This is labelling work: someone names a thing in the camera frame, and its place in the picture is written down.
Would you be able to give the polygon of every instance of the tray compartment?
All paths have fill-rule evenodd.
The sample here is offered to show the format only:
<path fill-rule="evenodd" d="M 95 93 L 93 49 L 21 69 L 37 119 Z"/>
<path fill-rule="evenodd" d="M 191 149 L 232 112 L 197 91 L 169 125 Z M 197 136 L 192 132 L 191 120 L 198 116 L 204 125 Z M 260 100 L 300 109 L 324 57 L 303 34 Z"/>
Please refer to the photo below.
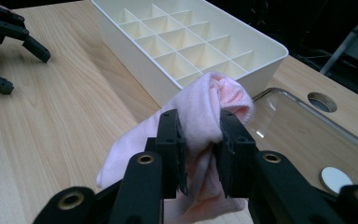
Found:
<path fill-rule="evenodd" d="M 171 14 L 171 16 L 177 20 L 178 22 L 180 22 L 181 24 L 183 24 L 184 26 L 189 26 L 192 24 L 196 24 L 196 23 L 201 23 L 203 22 L 202 19 L 198 18 L 195 13 L 193 13 L 193 11 L 182 11 L 182 12 L 176 12 Z"/>
<path fill-rule="evenodd" d="M 152 35 L 153 32 L 140 21 L 132 21 L 120 25 L 121 29 L 132 39 Z"/>
<path fill-rule="evenodd" d="M 209 21 L 189 26 L 188 29 L 204 40 L 212 40 L 225 35 L 219 29 L 215 28 Z"/>
<path fill-rule="evenodd" d="M 200 74 L 218 71 L 251 96 L 287 49 L 202 0 L 91 0 L 103 41 L 161 106 Z"/>
<path fill-rule="evenodd" d="M 155 35 L 139 38 L 135 41 L 153 58 L 174 52 L 174 49 L 172 49 L 165 41 Z"/>
<path fill-rule="evenodd" d="M 225 55 L 213 48 L 209 44 L 198 44 L 186 49 L 179 50 L 179 53 L 185 56 L 199 70 L 211 67 L 215 64 L 226 61 Z"/>
<path fill-rule="evenodd" d="M 156 17 L 152 19 L 144 20 L 143 23 L 149 27 L 155 34 L 168 32 L 171 30 L 177 30 L 183 26 L 169 16 Z"/>
<path fill-rule="evenodd" d="M 233 78 L 242 76 L 243 74 L 246 74 L 246 70 L 238 66 L 236 63 L 232 61 L 226 61 L 217 65 L 214 65 L 212 67 L 206 68 L 202 70 L 202 74 L 207 72 L 220 72 L 223 74 L 231 74 Z"/>
<path fill-rule="evenodd" d="M 156 58 L 156 61 L 176 80 L 181 77 L 196 73 L 198 70 L 182 55 L 174 52 Z"/>
<path fill-rule="evenodd" d="M 174 49 L 184 49 L 203 42 L 186 28 L 161 34 L 160 37 Z"/>

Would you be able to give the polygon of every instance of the fabric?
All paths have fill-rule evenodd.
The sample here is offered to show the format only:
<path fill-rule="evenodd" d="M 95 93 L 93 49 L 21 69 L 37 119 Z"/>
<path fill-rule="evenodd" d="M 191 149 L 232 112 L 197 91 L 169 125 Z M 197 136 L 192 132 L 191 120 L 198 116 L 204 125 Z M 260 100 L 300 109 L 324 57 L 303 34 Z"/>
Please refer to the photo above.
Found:
<path fill-rule="evenodd" d="M 188 196 L 178 192 L 176 199 L 165 201 L 164 221 L 189 223 L 243 209 L 244 199 L 225 198 L 212 146 L 223 138 L 220 110 L 234 113 L 245 123 L 253 113 L 253 101 L 239 83 L 220 73 L 207 73 L 199 77 L 156 114 L 121 136 L 113 144 L 98 174 L 97 185 L 105 189 L 120 180 L 130 157 L 145 150 L 148 137 L 156 137 L 161 113 L 175 108 L 188 147 Z"/>

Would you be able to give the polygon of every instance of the transparent plastic lid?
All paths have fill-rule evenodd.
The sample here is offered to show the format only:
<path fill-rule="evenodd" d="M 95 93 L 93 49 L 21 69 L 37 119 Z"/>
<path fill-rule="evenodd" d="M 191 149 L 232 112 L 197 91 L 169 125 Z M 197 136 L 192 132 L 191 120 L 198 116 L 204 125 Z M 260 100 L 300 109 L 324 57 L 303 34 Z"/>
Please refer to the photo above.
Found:
<path fill-rule="evenodd" d="M 356 136 L 287 91 L 268 89 L 254 101 L 255 114 L 246 129 L 260 150 L 282 153 L 319 189 L 324 189 L 320 173 L 328 166 L 338 168 L 358 184 Z"/>

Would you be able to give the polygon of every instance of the plastic divider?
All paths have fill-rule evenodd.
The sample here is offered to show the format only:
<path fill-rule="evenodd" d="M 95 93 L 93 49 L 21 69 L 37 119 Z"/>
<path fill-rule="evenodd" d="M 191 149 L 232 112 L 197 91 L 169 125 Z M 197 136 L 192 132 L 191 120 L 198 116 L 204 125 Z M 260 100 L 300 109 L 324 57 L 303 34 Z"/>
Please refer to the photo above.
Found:
<path fill-rule="evenodd" d="M 174 49 L 184 49 L 203 42 L 202 39 L 186 28 L 163 33 L 159 36 Z"/>
<path fill-rule="evenodd" d="M 146 19 L 142 22 L 156 34 L 183 28 L 183 26 L 179 22 L 169 16 Z"/>
<path fill-rule="evenodd" d="M 239 41 L 237 41 L 231 35 L 225 35 L 221 38 L 211 40 L 208 43 L 227 55 L 228 58 L 238 57 L 252 50 L 250 46 L 246 47 L 240 44 Z"/>
<path fill-rule="evenodd" d="M 260 62 L 257 61 L 254 51 L 242 54 L 237 58 L 232 59 L 232 61 L 249 72 L 260 66 Z"/>
<path fill-rule="evenodd" d="M 138 21 L 138 19 L 126 8 L 117 13 L 114 13 L 112 16 L 112 20 L 117 24 Z"/>
<path fill-rule="evenodd" d="M 203 22 L 202 19 L 196 17 L 193 11 L 182 11 L 170 14 L 175 20 L 183 24 L 184 26 L 189 26 L 192 24 Z"/>
<path fill-rule="evenodd" d="M 173 79 L 179 79 L 198 72 L 196 67 L 177 52 L 157 57 L 155 60 Z"/>
<path fill-rule="evenodd" d="M 215 28 L 209 21 L 194 24 L 187 28 L 191 30 L 194 34 L 207 41 L 227 35 L 222 34 L 222 32 L 219 29 Z"/>
<path fill-rule="evenodd" d="M 207 72 L 220 72 L 223 74 L 228 75 L 229 77 L 235 79 L 236 77 L 240 77 L 244 74 L 247 74 L 247 71 L 245 71 L 242 67 L 238 66 L 236 63 L 232 61 L 226 61 L 217 65 L 214 65 L 212 67 L 206 68 L 201 71 L 202 74 Z"/>
<path fill-rule="evenodd" d="M 189 11 L 191 10 L 191 6 L 188 2 L 182 1 L 182 0 L 157 0 L 154 2 L 157 7 L 159 7 L 162 11 L 166 12 L 167 14 L 173 14 L 176 12 L 182 12 L 182 11 Z"/>
<path fill-rule="evenodd" d="M 135 15 L 138 20 L 144 20 L 149 18 L 155 18 L 160 16 L 166 16 L 167 13 L 165 13 L 163 10 L 161 10 L 156 5 L 152 4 L 149 7 L 137 7 L 134 6 L 133 8 L 129 9 L 130 12 L 132 12 L 133 15 Z"/>
<path fill-rule="evenodd" d="M 199 70 L 227 60 L 227 57 L 206 43 L 179 50 Z"/>
<path fill-rule="evenodd" d="M 156 35 L 139 38 L 135 42 L 152 58 L 174 52 L 174 49 Z"/>
<path fill-rule="evenodd" d="M 190 85 L 193 81 L 195 81 L 198 77 L 202 76 L 201 72 L 197 72 L 191 75 L 188 75 L 186 77 L 181 77 L 177 79 L 176 81 L 179 83 L 179 85 L 186 87 Z"/>
<path fill-rule="evenodd" d="M 132 39 L 153 35 L 153 32 L 140 21 L 132 21 L 120 25 Z"/>

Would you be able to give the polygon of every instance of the wood grain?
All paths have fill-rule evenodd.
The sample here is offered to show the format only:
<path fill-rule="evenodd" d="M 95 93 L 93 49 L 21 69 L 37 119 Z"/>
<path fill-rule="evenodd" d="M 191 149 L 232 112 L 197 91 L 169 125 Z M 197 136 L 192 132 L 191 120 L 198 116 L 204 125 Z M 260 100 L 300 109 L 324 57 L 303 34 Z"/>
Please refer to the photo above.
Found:
<path fill-rule="evenodd" d="M 158 110 L 100 37 L 90 1 L 15 10 L 51 52 L 39 62 L 6 39 L 0 76 L 14 83 L 0 95 L 0 223 L 31 223 L 47 201 L 72 186 L 95 191 L 112 144 Z M 328 114 L 358 136 L 358 96 L 291 57 L 269 84 L 307 101 L 310 91 L 332 97 Z M 250 223 L 245 211 L 204 223 Z"/>

